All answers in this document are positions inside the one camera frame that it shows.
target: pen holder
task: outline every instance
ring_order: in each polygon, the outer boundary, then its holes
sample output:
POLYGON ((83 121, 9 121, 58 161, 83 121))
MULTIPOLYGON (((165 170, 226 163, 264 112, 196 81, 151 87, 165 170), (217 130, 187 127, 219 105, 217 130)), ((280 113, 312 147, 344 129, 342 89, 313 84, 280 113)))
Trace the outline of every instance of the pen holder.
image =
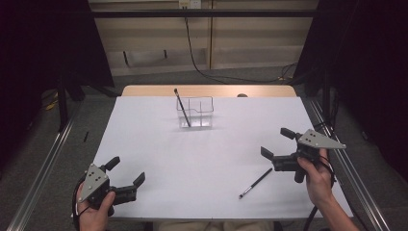
POLYGON ((177 115, 179 125, 182 128, 188 128, 189 120, 191 127, 211 127, 213 125, 213 97, 180 97, 184 107, 184 112, 177 100, 177 115))

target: power outlet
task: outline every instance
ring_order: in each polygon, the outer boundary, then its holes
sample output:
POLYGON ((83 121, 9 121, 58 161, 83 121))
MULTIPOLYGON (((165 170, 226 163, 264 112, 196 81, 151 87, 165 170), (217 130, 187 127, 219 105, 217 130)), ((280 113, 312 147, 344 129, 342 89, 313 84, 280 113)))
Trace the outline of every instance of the power outlet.
POLYGON ((179 0, 179 9, 189 9, 190 0, 179 0))
POLYGON ((201 0, 191 0, 190 9, 201 9, 201 0))

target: pen on table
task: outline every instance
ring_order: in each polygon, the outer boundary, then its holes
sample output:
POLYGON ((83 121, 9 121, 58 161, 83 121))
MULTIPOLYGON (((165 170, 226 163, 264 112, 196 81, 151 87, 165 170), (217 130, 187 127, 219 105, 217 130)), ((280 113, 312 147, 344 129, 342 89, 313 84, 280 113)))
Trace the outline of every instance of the pen on table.
POLYGON ((191 127, 191 124, 190 124, 190 122, 189 122, 189 119, 187 118, 187 115, 186 115, 186 111, 184 111, 183 103, 181 102, 180 96, 178 95, 177 89, 174 89, 174 93, 176 94, 177 100, 178 100, 179 103, 180 103, 180 107, 181 107, 181 110, 183 111, 184 118, 186 119, 187 124, 189 124, 189 127, 191 127))
POLYGON ((262 175, 257 181, 255 181, 255 183, 249 186, 249 188, 246 189, 245 192, 243 192, 240 195, 240 199, 242 199, 250 190, 252 190, 260 181, 262 181, 262 179, 264 179, 271 171, 272 171, 272 167, 267 172, 265 172, 264 175, 262 175))

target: gray floor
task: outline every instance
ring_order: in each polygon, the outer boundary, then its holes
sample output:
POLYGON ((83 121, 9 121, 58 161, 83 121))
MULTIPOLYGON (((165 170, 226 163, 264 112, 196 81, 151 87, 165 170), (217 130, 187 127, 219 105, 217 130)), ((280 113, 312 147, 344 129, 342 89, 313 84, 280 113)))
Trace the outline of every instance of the gray floor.
MULTIPOLYGON (((281 67, 257 67, 209 70, 206 73, 252 80, 272 80, 281 76, 281 70, 281 67)), ((249 84, 246 81, 220 80, 229 84, 249 84)), ((112 90, 116 92, 121 92, 125 86, 131 84, 218 84, 218 82, 204 78, 196 71, 115 76, 115 83, 116 87, 112 90)), ((272 82, 272 84, 282 84, 282 82, 272 82)), ((299 96, 302 96, 308 108, 307 105, 311 99, 305 97, 303 86, 296 86, 295 90, 299 96)), ((109 98, 96 90, 84 87, 84 91, 87 97, 83 102, 72 102, 68 99, 69 110, 77 113, 76 116, 73 115, 72 128, 50 169, 49 176, 45 179, 38 200, 33 206, 32 214, 26 222, 21 224, 25 230, 73 230, 70 219, 72 190, 83 170, 92 162, 115 104, 114 98, 109 98)), ((47 98, 43 103, 47 104, 49 101, 50 98, 47 98)), ((317 123, 312 114, 311 119, 317 123)), ((4 169, 0 181, 0 230, 6 230, 13 220, 13 216, 26 197, 53 146, 58 128, 58 107, 50 111, 41 110, 32 128, 28 131, 26 139, 22 142, 21 148, 4 169)), ((407 184, 384 162, 375 144, 366 141, 361 136, 362 131, 359 123, 354 120, 352 114, 341 102, 336 134, 342 142, 347 144, 349 158, 390 229, 408 230, 407 184)), ((374 230, 370 218, 366 215, 367 208, 360 202, 360 198, 347 180, 336 158, 332 158, 332 161, 338 178, 344 184, 344 194, 349 199, 350 205, 369 230, 374 230)), ((356 218, 353 220, 363 229, 359 220, 356 218)), ((299 230, 303 223, 304 220, 285 220, 283 221, 284 230, 299 230)), ((110 223, 112 230, 142 230, 143 226, 144 223, 129 220, 110 223)), ((324 221, 315 219, 310 230, 319 230, 323 227, 325 227, 324 221)))

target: white tabletop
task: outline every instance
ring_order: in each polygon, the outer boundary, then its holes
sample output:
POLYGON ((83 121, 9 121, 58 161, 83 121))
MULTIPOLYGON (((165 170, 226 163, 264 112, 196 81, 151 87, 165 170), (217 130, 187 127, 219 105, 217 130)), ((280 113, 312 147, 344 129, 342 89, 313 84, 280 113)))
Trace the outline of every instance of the white tabletop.
MULTIPOLYGON (((294 172, 271 172, 239 200, 273 167, 261 146, 275 155, 295 151, 281 127, 299 133, 313 128, 300 98, 215 97, 213 127, 190 129, 179 127, 175 96, 118 97, 94 163, 120 157, 108 172, 116 187, 145 172, 137 201, 115 206, 116 218, 307 218, 313 204, 294 172)), ((337 183, 333 192, 352 216, 337 183)))

